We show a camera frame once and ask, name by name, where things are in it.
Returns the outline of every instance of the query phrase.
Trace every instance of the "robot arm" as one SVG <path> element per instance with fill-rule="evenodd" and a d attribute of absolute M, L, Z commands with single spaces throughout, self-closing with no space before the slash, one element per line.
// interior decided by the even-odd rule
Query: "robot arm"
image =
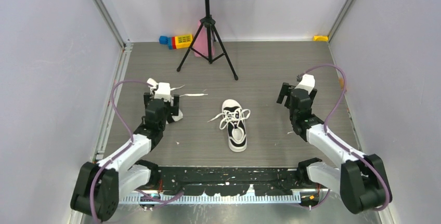
<path fill-rule="evenodd" d="M 303 161 L 297 167 L 298 179 L 305 183 L 319 183 L 338 193 L 347 209 L 354 214 L 378 207 L 385 201 L 385 190 L 377 177 L 354 156 L 356 154 L 368 161 L 381 175 L 392 201 L 383 161 L 375 154 L 366 155 L 354 149 L 330 130 L 325 133 L 324 122 L 312 114 L 312 104 L 317 93 L 314 77 L 305 74 L 297 80 L 299 83 L 296 86 L 283 83 L 277 103 L 282 103 L 284 97 L 287 97 L 284 105 L 290 110 L 294 132 L 316 146 L 337 166 L 333 168 L 318 158 Z M 331 140 L 328 134 L 341 145 Z"/>
<path fill-rule="evenodd" d="M 134 131 L 133 144 L 129 140 L 98 163 L 83 164 L 72 194 L 73 210 L 91 215 L 89 194 L 92 180 L 108 161 L 111 163 L 100 174 L 94 197 L 97 217 L 103 221 L 110 219 L 119 200 L 133 190 L 140 186 L 153 188 L 158 184 L 158 166 L 140 158 L 158 145 L 166 124 L 182 118 L 182 113 L 179 110 L 179 95 L 171 96 L 170 84 L 156 83 L 152 79 L 149 79 L 148 84 L 151 87 L 150 92 L 144 94 L 145 116 Z M 112 160 L 112 157 L 124 149 L 124 153 Z"/>

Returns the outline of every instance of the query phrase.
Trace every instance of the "white gear rack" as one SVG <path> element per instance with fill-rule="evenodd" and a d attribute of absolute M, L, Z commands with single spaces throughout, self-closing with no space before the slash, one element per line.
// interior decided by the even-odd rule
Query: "white gear rack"
<path fill-rule="evenodd" d="M 127 197 L 120 201 L 120 204 L 161 204 L 159 202 L 153 201 L 141 201 L 142 194 L 140 193 L 130 193 Z M 160 194 L 160 199 L 163 201 L 170 200 L 173 195 Z M 183 195 L 179 199 L 170 202 L 169 204 L 250 204 L 250 203 L 300 203 L 300 191 L 293 191 L 292 195 L 266 195 L 266 196 L 255 196 L 254 192 L 247 192 L 244 195 L 235 196 L 220 196 L 220 194 L 215 194 L 214 196 L 208 196 L 203 193 L 200 196 L 187 196 Z"/>

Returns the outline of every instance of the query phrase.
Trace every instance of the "shoe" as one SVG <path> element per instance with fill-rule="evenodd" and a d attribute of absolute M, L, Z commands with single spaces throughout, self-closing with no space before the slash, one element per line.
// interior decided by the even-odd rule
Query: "shoe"
<path fill-rule="evenodd" d="M 220 129 L 228 129 L 228 146 L 234 152 L 241 152 L 247 148 L 247 133 L 245 131 L 245 119 L 248 119 L 251 111 L 248 109 L 242 109 L 240 104 L 233 100 L 227 99 L 222 104 L 222 113 L 218 114 L 210 121 L 223 116 L 220 121 Z"/>

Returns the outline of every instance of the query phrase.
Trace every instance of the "gray floor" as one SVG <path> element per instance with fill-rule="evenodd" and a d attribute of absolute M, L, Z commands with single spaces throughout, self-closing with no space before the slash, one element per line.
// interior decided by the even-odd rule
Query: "gray floor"
<path fill-rule="evenodd" d="M 215 44 L 217 53 L 220 47 Z M 125 79 L 146 81 L 154 78 L 172 87 L 185 85 L 178 94 L 207 93 L 203 97 L 182 97 L 184 118 L 168 125 L 160 144 L 144 159 L 159 165 L 177 166 L 284 166 L 319 157 L 330 161 L 315 147 L 291 131 L 288 109 L 276 104 L 283 82 L 296 83 L 297 74 L 306 69 L 332 63 L 324 42 L 226 42 L 225 47 L 239 76 L 235 81 L 225 58 L 213 64 L 190 53 L 181 72 L 176 68 L 185 50 L 168 50 L 159 43 L 137 43 L 128 63 Z M 340 94 L 336 71 L 322 68 L 312 73 L 318 94 L 313 112 L 322 119 Z M 123 85 L 118 108 L 128 125 L 135 129 L 144 114 L 142 95 L 147 89 L 138 84 Z M 207 121 L 220 113 L 225 99 L 236 99 L 251 110 L 246 121 L 248 147 L 234 153 L 228 148 L 226 130 L 220 120 Z M 347 143 L 356 147 L 352 126 L 342 104 L 330 121 L 330 127 Z M 106 155 L 128 140 L 121 122 L 115 118 Z"/>

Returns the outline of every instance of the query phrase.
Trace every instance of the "yellow object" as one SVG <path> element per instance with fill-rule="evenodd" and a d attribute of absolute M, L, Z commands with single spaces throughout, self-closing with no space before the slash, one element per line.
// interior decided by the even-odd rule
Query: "yellow object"
<path fill-rule="evenodd" d="M 190 46 L 193 41 L 193 34 L 186 34 L 174 37 L 174 43 L 176 45 L 176 49 L 179 48 L 187 48 Z"/>
<path fill-rule="evenodd" d="M 328 41 L 328 39 L 329 38 L 327 36 L 316 35 L 313 37 L 313 41 Z"/>

